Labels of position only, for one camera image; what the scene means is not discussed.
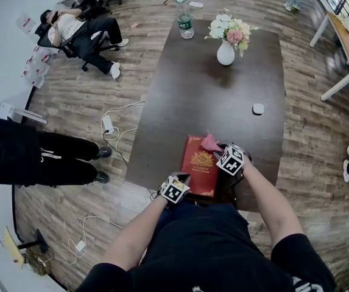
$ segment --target flower vase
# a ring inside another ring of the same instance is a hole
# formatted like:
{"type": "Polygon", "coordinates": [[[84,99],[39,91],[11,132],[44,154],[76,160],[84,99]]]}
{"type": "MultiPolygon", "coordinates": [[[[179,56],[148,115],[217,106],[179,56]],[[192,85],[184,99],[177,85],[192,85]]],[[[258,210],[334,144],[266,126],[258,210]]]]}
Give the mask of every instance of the flower vase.
{"type": "Polygon", "coordinates": [[[235,59],[235,51],[228,41],[222,39],[222,45],[217,50],[217,60],[222,65],[230,65],[235,59]]]}

